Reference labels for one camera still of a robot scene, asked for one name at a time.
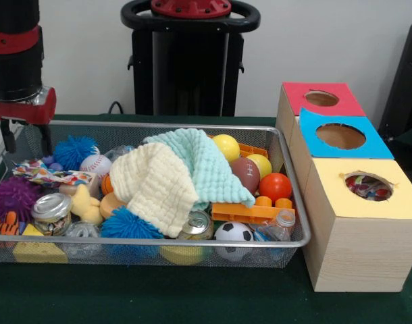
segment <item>yellow ball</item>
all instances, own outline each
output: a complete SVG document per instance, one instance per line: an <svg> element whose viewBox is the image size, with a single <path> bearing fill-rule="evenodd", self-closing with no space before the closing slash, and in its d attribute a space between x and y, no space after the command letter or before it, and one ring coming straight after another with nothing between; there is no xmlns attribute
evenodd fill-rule
<svg viewBox="0 0 412 324"><path fill-rule="evenodd" d="M251 154L251 155L247 156L247 159L250 159L259 168L260 179L263 179L269 173L272 173L272 164L263 155Z"/></svg>
<svg viewBox="0 0 412 324"><path fill-rule="evenodd" d="M213 137L212 140L217 144L229 163L239 158L239 144L233 137L221 134Z"/></svg>

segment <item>white wall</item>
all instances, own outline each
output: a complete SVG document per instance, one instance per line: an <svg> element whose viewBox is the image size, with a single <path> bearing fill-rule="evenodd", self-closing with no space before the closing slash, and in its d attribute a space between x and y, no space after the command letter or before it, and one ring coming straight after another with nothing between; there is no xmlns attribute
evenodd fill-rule
<svg viewBox="0 0 412 324"><path fill-rule="evenodd" d="M378 125L412 24L412 0L248 0L238 115L275 116L283 81L346 82Z"/></svg>
<svg viewBox="0 0 412 324"><path fill-rule="evenodd" d="M262 22L244 36L237 115L276 116L283 81L347 82L378 124L412 23L412 0L246 1ZM131 30L120 22L125 2L40 1L43 80L57 91L57 113L103 113L116 99L134 112L126 70Z"/></svg>

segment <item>white ball with red stitching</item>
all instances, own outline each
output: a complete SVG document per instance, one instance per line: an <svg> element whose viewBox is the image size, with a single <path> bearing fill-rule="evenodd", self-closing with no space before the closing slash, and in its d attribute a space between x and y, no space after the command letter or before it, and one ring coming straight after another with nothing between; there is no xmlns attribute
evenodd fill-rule
<svg viewBox="0 0 412 324"><path fill-rule="evenodd" d="M80 171L93 172L102 179L110 172L111 161L104 155L90 155L84 159L80 166Z"/></svg>

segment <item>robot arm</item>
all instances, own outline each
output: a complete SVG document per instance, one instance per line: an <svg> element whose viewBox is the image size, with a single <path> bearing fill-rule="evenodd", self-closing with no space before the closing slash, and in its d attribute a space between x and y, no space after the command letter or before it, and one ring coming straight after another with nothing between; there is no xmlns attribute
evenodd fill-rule
<svg viewBox="0 0 412 324"><path fill-rule="evenodd" d="M6 150L15 152L9 121L36 125L44 156L51 155L48 123L55 114L56 94L43 86L43 36L38 0L0 0L0 121Z"/></svg>

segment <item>purple spiky ball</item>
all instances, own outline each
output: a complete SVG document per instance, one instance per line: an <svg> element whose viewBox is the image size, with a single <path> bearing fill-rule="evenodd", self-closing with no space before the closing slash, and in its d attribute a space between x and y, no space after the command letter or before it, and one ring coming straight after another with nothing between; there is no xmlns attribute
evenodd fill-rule
<svg viewBox="0 0 412 324"><path fill-rule="evenodd" d="M24 178L11 177L0 183L0 220L5 221L8 211L15 211L19 221L32 220L30 211L38 200L39 186Z"/></svg>

